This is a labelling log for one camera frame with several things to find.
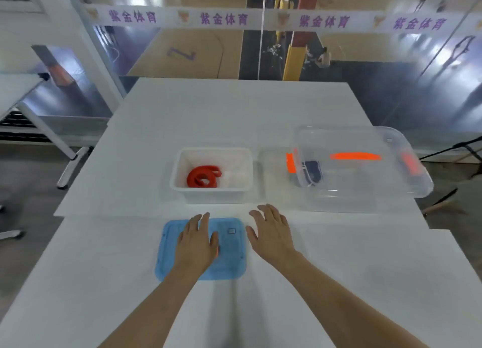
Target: white banner strip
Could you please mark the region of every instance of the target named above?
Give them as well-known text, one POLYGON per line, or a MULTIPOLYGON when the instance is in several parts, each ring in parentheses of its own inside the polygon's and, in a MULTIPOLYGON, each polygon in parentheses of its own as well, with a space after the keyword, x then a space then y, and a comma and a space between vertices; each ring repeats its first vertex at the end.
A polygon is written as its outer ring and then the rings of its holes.
MULTIPOLYGON (((85 4, 94 23, 102 26, 162 28, 261 29, 258 8, 188 8, 109 6, 85 4)), ((449 35, 463 13, 386 14, 382 11, 265 10, 264 30, 321 33, 388 33, 449 35)), ((471 14, 457 35, 474 35, 482 29, 482 15, 471 14)))

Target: white plastic container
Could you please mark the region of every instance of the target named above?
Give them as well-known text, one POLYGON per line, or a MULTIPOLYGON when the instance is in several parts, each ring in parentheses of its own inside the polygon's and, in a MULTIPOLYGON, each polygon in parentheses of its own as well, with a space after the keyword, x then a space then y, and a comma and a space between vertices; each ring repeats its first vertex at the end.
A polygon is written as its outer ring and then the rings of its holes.
POLYGON ((253 187, 253 156, 247 148, 184 148, 179 151, 171 176, 171 188, 187 203, 242 203, 253 187), (216 165, 222 176, 217 188, 189 188, 190 171, 202 165, 216 165))
POLYGON ((395 129, 305 126, 295 142, 289 193, 304 210, 373 212, 377 198, 421 198, 433 190, 430 175, 395 129))

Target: human hand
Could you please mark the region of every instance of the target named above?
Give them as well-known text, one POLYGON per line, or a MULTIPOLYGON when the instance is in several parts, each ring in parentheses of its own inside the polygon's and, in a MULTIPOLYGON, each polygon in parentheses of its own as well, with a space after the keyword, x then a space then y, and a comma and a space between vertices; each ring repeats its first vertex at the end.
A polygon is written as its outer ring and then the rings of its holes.
POLYGON ((298 252, 294 248, 290 226, 286 217, 280 215, 276 207, 270 204, 259 205, 258 209, 249 214, 258 226, 258 235, 251 226, 246 227, 248 240, 253 250, 276 269, 280 269, 291 257, 298 252))
POLYGON ((209 212, 192 217, 177 239, 174 267, 192 273, 199 278, 208 269, 217 255, 219 239, 217 231, 208 235, 209 212))

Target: basketball court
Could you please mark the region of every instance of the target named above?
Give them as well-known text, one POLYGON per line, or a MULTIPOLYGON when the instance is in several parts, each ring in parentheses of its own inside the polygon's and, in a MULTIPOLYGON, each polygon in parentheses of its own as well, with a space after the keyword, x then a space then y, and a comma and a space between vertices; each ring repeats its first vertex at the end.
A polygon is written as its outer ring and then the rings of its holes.
MULTIPOLYGON (((90 0, 94 4, 246 8, 247 0, 90 0)), ((442 0, 427 0, 419 12, 433 13, 442 0)), ((475 0, 447 0, 444 12, 464 12, 475 0)), ((412 13, 419 0, 318 0, 317 9, 412 13)), ((242 30, 161 29, 128 76, 237 79, 242 30)), ((412 62, 417 35, 343 33, 320 36, 332 60, 412 62)))

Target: white table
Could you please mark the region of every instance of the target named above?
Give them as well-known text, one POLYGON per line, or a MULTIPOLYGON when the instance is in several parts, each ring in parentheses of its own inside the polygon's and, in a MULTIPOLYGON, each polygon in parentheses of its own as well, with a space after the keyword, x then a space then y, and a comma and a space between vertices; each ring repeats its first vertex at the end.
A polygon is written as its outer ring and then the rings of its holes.
MULTIPOLYGON (((165 222, 66 218, 0 324, 0 346, 97 347, 158 285, 165 222)), ((482 284, 449 231, 291 224, 311 261, 429 346, 479 346, 482 284)), ((165 344, 188 346, 333 344, 293 287, 248 246, 240 279, 194 286, 165 344)))
POLYGON ((55 144, 69 159, 67 167, 57 182, 57 187, 65 189, 69 185, 75 168, 81 159, 89 152, 89 147, 80 148, 75 153, 60 137, 57 136, 45 122, 37 116, 27 105, 24 99, 43 83, 37 74, 2 74, 0 73, 0 121, 9 114, 13 107, 39 129, 49 140, 55 144))
MULTIPOLYGON (((294 145, 298 126, 371 125, 346 83, 141 78, 125 101, 57 216, 184 218, 206 207, 187 206, 169 187, 174 157, 183 147, 246 146, 257 159, 263 149, 294 145)), ((208 210, 214 217, 244 216, 266 201, 262 194, 254 190, 248 204, 208 210)), ((304 222, 427 228, 412 198, 378 201, 376 214, 296 217, 304 222)))

